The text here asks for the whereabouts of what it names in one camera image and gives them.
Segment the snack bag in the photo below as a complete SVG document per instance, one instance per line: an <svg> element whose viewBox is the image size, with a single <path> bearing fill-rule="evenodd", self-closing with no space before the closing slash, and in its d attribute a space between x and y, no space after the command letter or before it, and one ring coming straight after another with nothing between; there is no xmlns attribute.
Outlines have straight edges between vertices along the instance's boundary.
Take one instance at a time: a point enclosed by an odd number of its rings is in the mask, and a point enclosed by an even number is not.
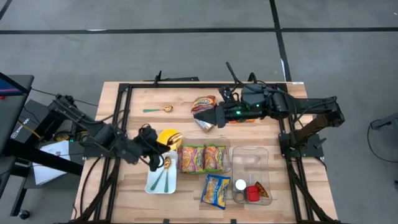
<svg viewBox="0 0 398 224"><path fill-rule="evenodd" d="M197 98L192 105L192 110L191 114L197 114L199 112L208 110L208 109L213 109L216 106L216 97L215 96L203 96ZM199 126L202 128L204 132L209 132L211 131L215 125L200 121L198 119L195 119L196 123L199 124Z"/></svg>
<svg viewBox="0 0 398 224"><path fill-rule="evenodd" d="M223 161L226 146L210 145L205 148L205 172L224 171Z"/></svg>
<svg viewBox="0 0 398 224"><path fill-rule="evenodd" d="M209 203L210 205L217 206L224 210L226 205L226 193L230 180L230 177L208 174L206 185L201 195L201 203Z"/></svg>
<svg viewBox="0 0 398 224"><path fill-rule="evenodd" d="M203 173L204 146L182 146L181 172Z"/></svg>

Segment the white paper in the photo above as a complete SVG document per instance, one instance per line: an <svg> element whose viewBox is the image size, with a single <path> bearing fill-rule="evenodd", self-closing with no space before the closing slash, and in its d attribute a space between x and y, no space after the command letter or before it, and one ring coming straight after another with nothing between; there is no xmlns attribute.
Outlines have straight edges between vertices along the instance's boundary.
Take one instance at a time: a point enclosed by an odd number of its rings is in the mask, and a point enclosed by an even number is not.
<svg viewBox="0 0 398 224"><path fill-rule="evenodd" d="M56 156L61 156L61 158L70 161L69 141L60 141L57 143L49 144L47 146L43 146L40 150ZM64 171L48 168L36 163L33 163L33 170L35 173L36 185L45 184L50 180L66 174L66 172Z"/></svg>

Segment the white plate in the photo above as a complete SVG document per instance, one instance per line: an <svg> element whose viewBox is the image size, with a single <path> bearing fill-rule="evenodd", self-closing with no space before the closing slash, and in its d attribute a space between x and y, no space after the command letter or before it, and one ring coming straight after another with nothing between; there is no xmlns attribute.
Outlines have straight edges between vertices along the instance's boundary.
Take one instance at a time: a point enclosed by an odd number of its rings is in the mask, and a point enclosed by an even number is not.
<svg viewBox="0 0 398 224"><path fill-rule="evenodd" d="M150 170L148 170L147 185L145 186L145 191L148 194L172 194L175 192L175 189L177 188L177 152L170 151L168 153L163 154L164 158L166 158L166 156L170 156L172 160L172 164L167 170L167 172L169 173L169 192L168 193L164 192L164 187L166 184L166 172L162 174L162 177L157 183L155 190L150 189L152 185L156 182L159 175L164 171L164 166L163 166L161 168L158 168L155 172L151 172Z"/></svg>

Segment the yellow bowl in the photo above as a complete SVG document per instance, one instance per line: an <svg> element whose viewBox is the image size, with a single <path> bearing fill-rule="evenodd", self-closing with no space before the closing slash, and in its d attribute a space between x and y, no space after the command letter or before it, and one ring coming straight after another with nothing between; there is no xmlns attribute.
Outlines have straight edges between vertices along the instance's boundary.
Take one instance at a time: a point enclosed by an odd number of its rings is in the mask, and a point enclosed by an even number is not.
<svg viewBox="0 0 398 224"><path fill-rule="evenodd" d="M163 130L159 136L157 137L157 141L167 145L167 141L170 139L171 136L173 136L173 134L177 134L179 133L179 131L177 131L176 129L165 129ZM170 150L176 151L178 149L178 147L181 146L181 142L182 140L178 140L175 144L170 145Z"/></svg>

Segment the computer monitor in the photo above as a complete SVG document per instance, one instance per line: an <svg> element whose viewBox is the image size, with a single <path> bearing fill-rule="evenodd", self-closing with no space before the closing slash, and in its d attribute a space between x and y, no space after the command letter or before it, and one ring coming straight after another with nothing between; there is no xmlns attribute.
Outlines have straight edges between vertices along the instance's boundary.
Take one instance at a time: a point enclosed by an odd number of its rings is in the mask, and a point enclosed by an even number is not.
<svg viewBox="0 0 398 224"><path fill-rule="evenodd" d="M0 96L21 96L29 94L29 90L0 72Z"/></svg>

